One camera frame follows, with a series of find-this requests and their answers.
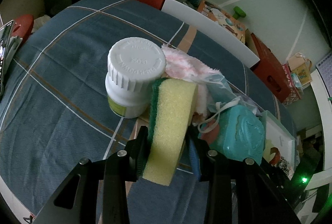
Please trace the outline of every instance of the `red stool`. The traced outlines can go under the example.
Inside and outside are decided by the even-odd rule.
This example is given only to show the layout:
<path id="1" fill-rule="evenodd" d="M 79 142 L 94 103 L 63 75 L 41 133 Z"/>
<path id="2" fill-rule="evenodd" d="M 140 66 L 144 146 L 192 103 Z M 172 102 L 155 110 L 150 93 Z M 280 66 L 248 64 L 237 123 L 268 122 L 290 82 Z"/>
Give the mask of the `red stool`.
<path id="1" fill-rule="evenodd" d="M 16 18 L 15 22 L 16 24 L 14 26 L 12 36 L 21 37 L 23 39 L 21 43 L 22 46 L 22 44 L 27 41 L 28 37 L 31 35 L 32 28 L 34 27 L 34 16 L 31 14 L 22 15 Z"/>

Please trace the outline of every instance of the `pink towel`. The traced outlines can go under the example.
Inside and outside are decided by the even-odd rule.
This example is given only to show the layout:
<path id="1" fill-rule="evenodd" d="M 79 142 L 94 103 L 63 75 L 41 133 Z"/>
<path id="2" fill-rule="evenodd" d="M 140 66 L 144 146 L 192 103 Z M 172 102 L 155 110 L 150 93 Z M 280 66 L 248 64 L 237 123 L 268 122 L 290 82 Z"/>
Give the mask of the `pink towel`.
<path id="1" fill-rule="evenodd" d="M 198 83 L 198 96 L 195 108 L 197 114 L 194 116 L 194 121 L 199 123 L 205 120 L 208 115 L 206 105 L 209 92 L 203 80 L 212 74 L 219 74 L 220 71 L 213 70 L 197 58 L 181 50 L 169 48 L 166 44 L 161 49 L 166 57 L 166 73 L 170 77 Z"/>

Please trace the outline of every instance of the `white pill bottle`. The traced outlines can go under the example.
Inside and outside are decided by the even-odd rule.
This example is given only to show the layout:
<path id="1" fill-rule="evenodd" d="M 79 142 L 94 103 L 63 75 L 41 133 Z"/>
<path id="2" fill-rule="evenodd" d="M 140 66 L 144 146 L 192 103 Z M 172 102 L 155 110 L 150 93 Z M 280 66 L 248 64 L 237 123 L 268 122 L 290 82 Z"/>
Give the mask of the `white pill bottle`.
<path id="1" fill-rule="evenodd" d="M 126 38 L 107 58 L 105 86 L 110 108 L 124 118 L 140 116 L 150 104 L 152 84 L 165 71 L 163 51 L 150 40 Z"/>

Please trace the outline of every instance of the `bottle label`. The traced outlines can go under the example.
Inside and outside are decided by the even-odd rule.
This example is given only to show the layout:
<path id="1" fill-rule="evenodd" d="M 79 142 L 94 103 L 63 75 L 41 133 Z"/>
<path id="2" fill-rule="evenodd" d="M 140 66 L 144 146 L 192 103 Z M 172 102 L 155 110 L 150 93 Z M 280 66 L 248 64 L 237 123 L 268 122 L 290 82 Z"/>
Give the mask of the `bottle label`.
<path id="1" fill-rule="evenodd" d="M 117 115 L 120 115 L 122 117 L 126 116 L 126 110 L 127 110 L 126 107 L 121 106 L 120 104 L 116 103 L 108 95 L 107 95 L 107 99 L 108 99 L 108 104 L 114 113 L 116 113 Z"/>

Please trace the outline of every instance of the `teal plastic container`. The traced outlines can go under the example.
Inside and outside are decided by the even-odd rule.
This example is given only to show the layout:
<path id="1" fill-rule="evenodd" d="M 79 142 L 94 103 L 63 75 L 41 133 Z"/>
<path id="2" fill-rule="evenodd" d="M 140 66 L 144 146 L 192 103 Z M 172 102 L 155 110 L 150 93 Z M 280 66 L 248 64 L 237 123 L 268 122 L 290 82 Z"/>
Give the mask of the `teal plastic container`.
<path id="1" fill-rule="evenodd" d="M 209 144 L 228 159 L 243 161 L 252 158 L 261 164 L 265 142 L 265 131 L 261 121 L 245 106 L 236 105 L 220 114 L 220 131 Z"/>

